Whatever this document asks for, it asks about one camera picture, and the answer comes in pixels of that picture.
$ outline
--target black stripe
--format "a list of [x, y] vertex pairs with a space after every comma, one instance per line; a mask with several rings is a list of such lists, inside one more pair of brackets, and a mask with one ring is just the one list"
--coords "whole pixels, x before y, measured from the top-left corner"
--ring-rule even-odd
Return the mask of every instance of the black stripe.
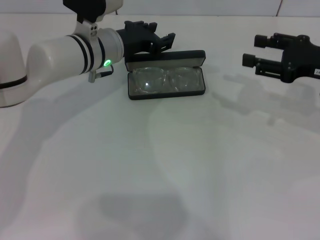
[[83, 68], [82, 73], [80, 73], [80, 75], [81, 75], [81, 74], [85, 73], [85, 71], [88, 68], [88, 54], [87, 54], [87, 51], [85, 49], [85, 46], [82, 44], [82, 42], [77, 37], [75, 37], [73, 35], [68, 35], [68, 37], [73, 38], [79, 44], [79, 46], [80, 46], [80, 48], [82, 50], [83, 57], [84, 57], [84, 68]]
[[24, 76], [23, 78], [20, 78], [19, 80], [16, 80], [16, 81], [0, 83], [0, 89], [8, 89], [8, 88], [18, 86], [20, 84], [25, 83], [27, 81], [27, 79], [28, 79], [28, 77]]
[[102, 68], [103, 65], [105, 64], [105, 61], [106, 61], [106, 51], [105, 51], [105, 47], [102, 44], [102, 41], [100, 40], [100, 38], [98, 38], [98, 40], [99, 40], [99, 45], [100, 45], [101, 53], [102, 53], [102, 62], [101, 62], [101, 65], [99, 66], [99, 68]]
[[79, 34], [75, 34], [77, 37], [81, 38], [82, 41], [84, 41], [85, 45], [87, 46], [87, 48], [89, 49], [89, 53], [90, 53], [90, 58], [91, 58], [91, 63], [90, 63], [90, 67], [89, 70], [87, 72], [90, 72], [93, 68], [94, 68], [94, 64], [95, 64], [95, 55], [94, 55], [94, 51], [92, 50], [92, 46], [91, 44], [87, 41], [87, 39], [85, 39], [84, 37], [82, 37]]

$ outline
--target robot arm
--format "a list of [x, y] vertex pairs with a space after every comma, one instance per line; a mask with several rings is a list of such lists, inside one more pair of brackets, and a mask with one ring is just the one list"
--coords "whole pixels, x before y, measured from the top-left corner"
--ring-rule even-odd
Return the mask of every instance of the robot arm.
[[17, 37], [0, 34], [0, 108], [20, 104], [41, 88], [89, 73], [89, 82], [112, 72], [96, 73], [139, 52], [161, 53], [171, 48], [175, 34], [159, 38], [156, 23], [126, 22], [125, 29], [98, 28], [96, 22], [123, 5], [123, 0], [63, 0], [77, 13], [73, 34], [34, 44], [24, 66]]

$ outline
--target white wall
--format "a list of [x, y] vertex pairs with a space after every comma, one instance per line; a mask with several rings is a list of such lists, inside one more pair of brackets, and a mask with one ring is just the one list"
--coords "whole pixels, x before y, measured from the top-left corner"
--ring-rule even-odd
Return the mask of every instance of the white wall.
[[283, 0], [279, 16], [320, 17], [320, 0]]
[[[281, 0], [124, 0], [121, 15], [275, 16]], [[0, 13], [69, 13], [63, 0], [0, 0]]]

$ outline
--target white tabletop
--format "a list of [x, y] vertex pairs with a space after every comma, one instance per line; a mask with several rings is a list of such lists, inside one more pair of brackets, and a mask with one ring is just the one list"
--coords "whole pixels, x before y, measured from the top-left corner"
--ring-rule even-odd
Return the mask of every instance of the white tabletop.
[[[320, 81], [256, 76], [256, 34], [306, 34], [319, 18], [108, 16], [157, 22], [172, 51], [205, 50], [203, 96], [131, 101], [127, 71], [49, 85], [0, 109], [1, 240], [316, 240]], [[74, 15], [1, 14], [32, 43], [73, 32]]]

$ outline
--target case lid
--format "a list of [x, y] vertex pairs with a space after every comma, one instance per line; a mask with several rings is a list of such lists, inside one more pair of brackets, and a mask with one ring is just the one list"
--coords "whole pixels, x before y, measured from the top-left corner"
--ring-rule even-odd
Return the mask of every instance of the case lid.
[[163, 69], [201, 67], [206, 60], [204, 50], [163, 52], [159, 55], [150, 53], [135, 54], [125, 58], [128, 72], [134, 69], [157, 67]]

